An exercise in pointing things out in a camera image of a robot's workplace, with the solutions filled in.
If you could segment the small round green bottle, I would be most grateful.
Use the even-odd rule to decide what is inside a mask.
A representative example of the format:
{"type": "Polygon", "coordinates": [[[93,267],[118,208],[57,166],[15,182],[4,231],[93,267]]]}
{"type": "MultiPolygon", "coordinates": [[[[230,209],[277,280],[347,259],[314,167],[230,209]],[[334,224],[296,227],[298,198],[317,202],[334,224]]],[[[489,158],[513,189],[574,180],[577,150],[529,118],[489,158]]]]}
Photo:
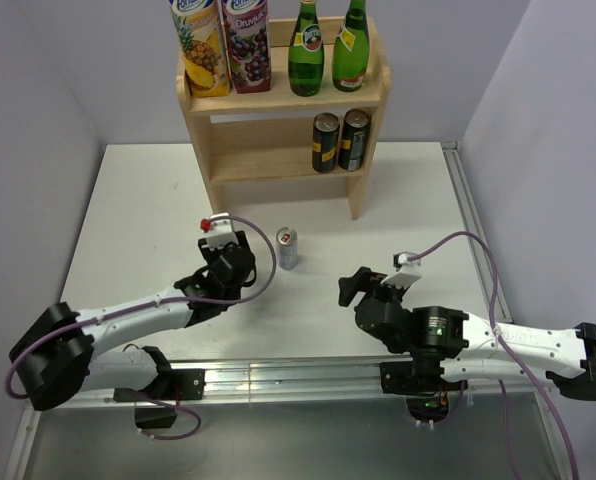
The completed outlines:
{"type": "Polygon", "coordinates": [[[316,0],[300,2],[290,38],[289,84],[292,92],[302,97],[314,96],[319,92],[324,72],[324,47],[316,4],[316,0]]]}

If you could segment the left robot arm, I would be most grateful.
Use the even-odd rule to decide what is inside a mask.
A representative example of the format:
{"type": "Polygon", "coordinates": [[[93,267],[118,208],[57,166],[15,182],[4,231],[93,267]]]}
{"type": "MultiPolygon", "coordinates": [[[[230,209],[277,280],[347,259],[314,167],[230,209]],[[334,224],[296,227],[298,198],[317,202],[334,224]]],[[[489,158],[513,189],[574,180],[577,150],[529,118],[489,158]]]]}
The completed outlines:
{"type": "Polygon", "coordinates": [[[123,345],[168,330],[202,324],[245,302],[257,279],[256,258],[242,230],[229,220],[198,241],[205,262],[192,275],[140,300],[99,309],[47,307],[9,353],[5,390],[38,411],[84,391],[136,390],[150,399],[169,394],[174,375],[156,347],[123,345]]]}

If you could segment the tall green glass bottle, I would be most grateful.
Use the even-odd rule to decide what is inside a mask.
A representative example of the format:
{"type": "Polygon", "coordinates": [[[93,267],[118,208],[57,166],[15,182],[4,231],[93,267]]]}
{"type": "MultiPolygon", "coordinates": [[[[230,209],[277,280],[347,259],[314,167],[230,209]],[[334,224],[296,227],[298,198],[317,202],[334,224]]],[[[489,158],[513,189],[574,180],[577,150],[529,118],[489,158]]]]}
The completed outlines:
{"type": "Polygon", "coordinates": [[[332,81],[336,89],[354,92],[362,86],[370,53],[366,1],[351,1],[334,43],[332,81]]]}

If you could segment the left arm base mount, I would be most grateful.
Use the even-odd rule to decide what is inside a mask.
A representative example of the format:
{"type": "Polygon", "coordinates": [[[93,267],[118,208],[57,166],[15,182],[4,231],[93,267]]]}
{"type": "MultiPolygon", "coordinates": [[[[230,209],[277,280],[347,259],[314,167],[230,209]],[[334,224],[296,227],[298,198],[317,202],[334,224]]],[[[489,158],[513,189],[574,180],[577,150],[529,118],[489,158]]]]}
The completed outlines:
{"type": "Polygon", "coordinates": [[[159,375],[143,390],[115,389],[113,401],[135,404],[134,423],[141,434],[154,440],[182,440],[195,435],[202,425],[200,415],[184,402],[202,400],[204,388],[204,369],[174,369],[159,375]],[[183,414],[195,420],[191,430],[178,434],[161,432],[172,428],[183,414]]]}

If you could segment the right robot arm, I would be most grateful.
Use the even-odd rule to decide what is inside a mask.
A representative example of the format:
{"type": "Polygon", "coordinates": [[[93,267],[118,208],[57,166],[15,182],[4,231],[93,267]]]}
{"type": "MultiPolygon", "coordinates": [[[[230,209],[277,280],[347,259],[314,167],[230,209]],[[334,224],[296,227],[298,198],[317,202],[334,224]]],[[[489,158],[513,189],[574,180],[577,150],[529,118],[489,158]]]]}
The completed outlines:
{"type": "Polygon", "coordinates": [[[408,310],[411,281],[361,267],[338,281],[338,303],[395,360],[380,365],[386,394],[457,391],[478,380],[554,385],[569,399],[596,401],[596,325],[549,330],[488,319],[442,306],[408,310]]]}

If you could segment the silver slim can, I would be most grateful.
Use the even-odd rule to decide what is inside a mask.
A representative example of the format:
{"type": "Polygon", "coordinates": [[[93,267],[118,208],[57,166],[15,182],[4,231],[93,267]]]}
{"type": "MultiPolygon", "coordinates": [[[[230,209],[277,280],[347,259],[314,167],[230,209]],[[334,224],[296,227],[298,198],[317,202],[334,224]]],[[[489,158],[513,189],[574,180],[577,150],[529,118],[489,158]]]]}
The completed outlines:
{"type": "Polygon", "coordinates": [[[298,235],[289,227],[282,227],[276,234],[278,265],[283,270],[292,270],[298,263],[298,235]]]}

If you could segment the black gold can front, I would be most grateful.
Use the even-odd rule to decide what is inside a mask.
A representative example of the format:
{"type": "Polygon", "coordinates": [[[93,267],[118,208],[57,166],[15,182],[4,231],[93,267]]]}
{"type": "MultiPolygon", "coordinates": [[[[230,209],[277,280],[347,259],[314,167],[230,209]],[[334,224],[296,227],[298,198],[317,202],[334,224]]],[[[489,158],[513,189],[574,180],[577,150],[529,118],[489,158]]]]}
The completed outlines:
{"type": "Polygon", "coordinates": [[[333,113],[318,114],[313,121],[312,168],[317,173],[329,173],[336,165],[339,119],[333,113]]]}

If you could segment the black gold can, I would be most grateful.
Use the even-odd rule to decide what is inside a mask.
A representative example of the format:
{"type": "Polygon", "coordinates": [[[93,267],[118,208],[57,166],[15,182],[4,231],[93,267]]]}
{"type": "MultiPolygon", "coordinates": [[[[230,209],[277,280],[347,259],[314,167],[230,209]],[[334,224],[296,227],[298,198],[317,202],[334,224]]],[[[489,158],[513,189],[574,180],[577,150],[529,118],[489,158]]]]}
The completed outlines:
{"type": "Polygon", "coordinates": [[[312,168],[317,173],[329,173],[336,165],[339,119],[333,113],[318,114],[313,121],[312,168]]]}
{"type": "Polygon", "coordinates": [[[371,116],[360,109],[349,110],[343,122],[338,165],[346,171],[358,170],[364,161],[371,128],[371,116]]]}

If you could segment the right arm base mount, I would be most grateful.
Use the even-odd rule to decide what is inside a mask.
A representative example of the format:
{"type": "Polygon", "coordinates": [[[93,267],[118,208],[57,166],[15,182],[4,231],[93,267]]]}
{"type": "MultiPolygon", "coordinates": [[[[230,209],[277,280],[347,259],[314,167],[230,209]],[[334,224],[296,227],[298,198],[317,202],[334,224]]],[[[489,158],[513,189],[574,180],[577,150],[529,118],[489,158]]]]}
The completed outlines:
{"type": "Polygon", "coordinates": [[[468,387],[466,380],[443,379],[440,367],[420,369],[413,360],[381,362],[379,372],[382,392],[404,396],[408,413],[420,422],[436,424],[446,420],[452,412],[449,394],[458,393],[457,407],[468,387]]]}

